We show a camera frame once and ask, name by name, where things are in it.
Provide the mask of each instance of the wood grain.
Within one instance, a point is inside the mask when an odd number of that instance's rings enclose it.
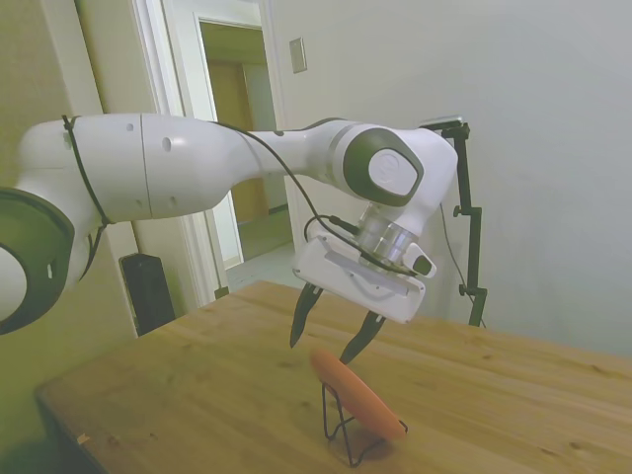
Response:
[[[297,295],[257,283],[40,397],[107,472],[349,472],[323,437],[308,352],[340,353],[364,310],[323,296],[290,350]],[[410,427],[361,472],[632,473],[630,360],[418,318],[384,325],[352,369]]]

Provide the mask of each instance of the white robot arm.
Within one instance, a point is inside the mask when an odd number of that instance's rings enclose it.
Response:
[[[353,234],[309,227],[294,264],[306,290],[406,322],[424,296],[418,276],[435,272],[417,240],[457,163],[432,131],[342,119],[246,134],[193,118],[104,115],[36,125],[19,151],[20,181],[0,189],[0,334],[38,319],[81,278],[103,224],[211,209],[239,182],[288,171],[371,202]]]

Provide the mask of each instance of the beige wall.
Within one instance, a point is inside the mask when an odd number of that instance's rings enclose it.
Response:
[[[72,0],[0,2],[0,185],[15,179],[15,149],[29,126],[101,112],[82,41]],[[36,388],[134,335],[106,237],[74,290],[36,323],[0,337],[1,473],[55,472]]]
[[[155,113],[131,0],[76,0],[105,113]],[[198,307],[182,219],[136,221],[141,252],[159,257],[176,315]]]

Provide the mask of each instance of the white wall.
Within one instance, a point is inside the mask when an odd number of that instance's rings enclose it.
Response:
[[[248,102],[255,130],[276,130],[275,106],[270,87],[268,66],[264,64],[244,64],[244,76],[248,89]],[[274,209],[287,204],[285,182],[282,175],[264,176],[264,187],[268,207]]]
[[[271,7],[283,126],[335,116],[400,127],[450,114],[470,121],[489,327],[632,355],[632,3],[273,0]],[[309,69],[294,75],[288,42],[301,36]],[[331,210],[328,189],[309,191]],[[446,208],[456,202],[452,190]],[[427,240],[442,274],[424,309],[466,321],[469,305],[458,296],[439,223]],[[450,216],[448,224],[465,266],[467,218]]]
[[[6,186],[15,174],[5,171],[17,170],[16,149],[30,126],[62,114],[100,114],[101,106],[72,0],[3,0],[0,44],[6,66],[0,73],[0,186]],[[1,473],[61,472],[36,390],[135,337],[111,244],[107,232],[86,277],[42,318],[0,336]]]

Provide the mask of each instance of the black wire holder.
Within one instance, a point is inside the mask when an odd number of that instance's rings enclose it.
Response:
[[[340,417],[340,422],[336,425],[336,427],[334,428],[334,431],[331,434],[329,434],[329,428],[328,428],[328,424],[327,424],[327,399],[326,399],[327,388],[330,389],[331,394],[336,399],[336,406],[338,408],[338,416]],[[336,390],[334,390],[331,387],[331,385],[323,383],[322,391],[323,391],[323,393],[322,393],[322,395],[323,395],[323,429],[325,431],[325,437],[327,438],[327,440],[333,441],[336,438],[336,434],[338,433],[338,430],[340,428],[342,428],[343,429],[343,438],[345,439],[345,449],[347,450],[347,458],[349,460],[349,467],[358,467],[362,463],[362,460],[364,459],[364,456],[368,452],[374,450],[377,446],[380,446],[384,442],[386,442],[386,439],[380,438],[377,441],[373,442],[372,444],[367,446],[365,449],[363,449],[360,452],[360,454],[358,455],[357,459],[354,460],[354,454],[352,452],[351,443],[349,441],[349,433],[347,433],[347,423],[352,422],[356,418],[355,417],[349,417],[349,418],[345,419],[345,415],[343,414],[343,404],[340,401],[340,397],[338,396],[338,392],[336,392]],[[408,426],[404,422],[402,422],[401,420],[399,421],[399,423],[402,424],[402,426],[404,427],[404,430],[407,433],[408,432]]]
[[[458,179],[458,193],[461,205],[454,208],[454,217],[467,215],[470,218],[469,256],[467,259],[467,284],[460,284],[458,292],[461,296],[467,294],[472,297],[472,311],[468,324],[480,326],[483,319],[483,309],[487,299],[487,288],[478,285],[479,263],[481,257],[481,220],[482,207],[472,207],[470,193],[470,174],[467,167],[466,140],[470,136],[470,126],[462,118],[446,118],[422,125],[431,131],[439,131],[445,139],[451,138],[456,151],[456,177]]]

